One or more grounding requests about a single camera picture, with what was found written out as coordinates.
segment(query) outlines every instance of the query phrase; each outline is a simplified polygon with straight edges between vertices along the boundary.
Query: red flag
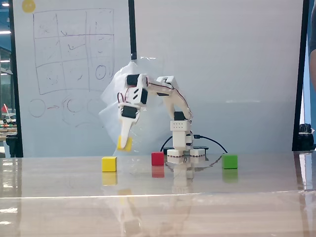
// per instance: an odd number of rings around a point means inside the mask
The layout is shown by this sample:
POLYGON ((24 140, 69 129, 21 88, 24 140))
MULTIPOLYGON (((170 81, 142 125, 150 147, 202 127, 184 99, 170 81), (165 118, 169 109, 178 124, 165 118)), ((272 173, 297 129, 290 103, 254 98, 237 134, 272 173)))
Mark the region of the red flag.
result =
POLYGON ((1 108, 1 112, 6 113, 6 108, 5 108, 5 105, 3 105, 3 106, 2 106, 2 108, 1 108))

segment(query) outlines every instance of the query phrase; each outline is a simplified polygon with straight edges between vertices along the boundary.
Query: yellow sticker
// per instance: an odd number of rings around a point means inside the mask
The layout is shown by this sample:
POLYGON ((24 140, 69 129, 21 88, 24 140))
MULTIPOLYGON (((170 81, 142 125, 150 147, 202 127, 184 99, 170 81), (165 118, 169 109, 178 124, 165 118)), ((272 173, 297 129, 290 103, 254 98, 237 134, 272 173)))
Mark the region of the yellow sticker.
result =
POLYGON ((35 2, 34 0, 24 0, 22 2, 22 9, 26 13, 32 13, 35 10, 35 2))

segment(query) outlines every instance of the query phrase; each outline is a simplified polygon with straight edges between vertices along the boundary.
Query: green cube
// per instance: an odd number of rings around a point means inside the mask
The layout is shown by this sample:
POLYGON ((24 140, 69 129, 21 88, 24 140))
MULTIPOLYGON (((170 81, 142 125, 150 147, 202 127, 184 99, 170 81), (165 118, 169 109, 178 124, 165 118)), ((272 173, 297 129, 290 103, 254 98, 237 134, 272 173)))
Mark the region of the green cube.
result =
POLYGON ((237 169, 238 168, 238 156, 232 154, 222 155, 222 167, 223 169, 237 169))

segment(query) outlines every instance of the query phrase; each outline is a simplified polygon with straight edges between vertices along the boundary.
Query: black cable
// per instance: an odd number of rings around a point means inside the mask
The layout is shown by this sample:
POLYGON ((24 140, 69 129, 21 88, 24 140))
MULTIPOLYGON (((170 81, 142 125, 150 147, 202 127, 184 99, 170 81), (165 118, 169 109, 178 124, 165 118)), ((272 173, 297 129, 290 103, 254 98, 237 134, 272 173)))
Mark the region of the black cable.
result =
POLYGON ((217 141, 215 141, 215 140, 213 140, 213 139, 210 139, 210 138, 208 138, 208 137, 204 137, 204 136, 201 136, 201 135, 194 135, 194 138, 195 138, 195 139, 205 138, 205 139, 207 139, 207 140, 210 140, 210 141, 216 143, 217 145, 219 145, 219 146, 224 150, 224 152, 228 153, 228 152, 226 151, 226 149, 225 149, 219 142, 217 142, 217 141))
POLYGON ((161 149, 160 149, 161 152, 162 152, 162 150, 163 150, 164 145, 166 145, 167 142, 168 142, 171 138, 172 138, 172 136, 170 136, 170 137, 167 139, 167 141, 164 142, 163 146, 162 146, 161 149))
MULTIPOLYGON (((209 140, 209 141, 212 141, 212 142, 216 143, 217 145, 219 145, 219 146, 224 150, 224 152, 228 153, 228 152, 226 151, 226 149, 225 149, 219 142, 217 142, 217 141, 215 141, 215 140, 213 140, 213 139, 210 139, 210 138, 208 138, 208 137, 204 137, 204 136, 201 136, 201 135, 193 135, 193 137, 194 137, 195 139, 205 138, 205 139, 207 139, 207 140, 209 140)), ((161 152, 162 152, 164 146, 167 144, 167 142, 168 142, 171 138, 172 138, 172 136, 170 136, 170 137, 164 142, 163 146, 162 146, 161 149, 160 149, 161 152)))

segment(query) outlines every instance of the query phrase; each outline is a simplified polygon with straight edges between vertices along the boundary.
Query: red cube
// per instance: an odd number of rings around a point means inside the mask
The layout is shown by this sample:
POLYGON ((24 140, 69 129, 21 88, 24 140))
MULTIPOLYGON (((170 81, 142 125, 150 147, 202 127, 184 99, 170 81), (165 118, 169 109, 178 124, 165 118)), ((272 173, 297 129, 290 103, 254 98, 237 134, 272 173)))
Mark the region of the red cube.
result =
POLYGON ((164 165, 163 152, 153 152, 152 153, 152 165, 164 165))

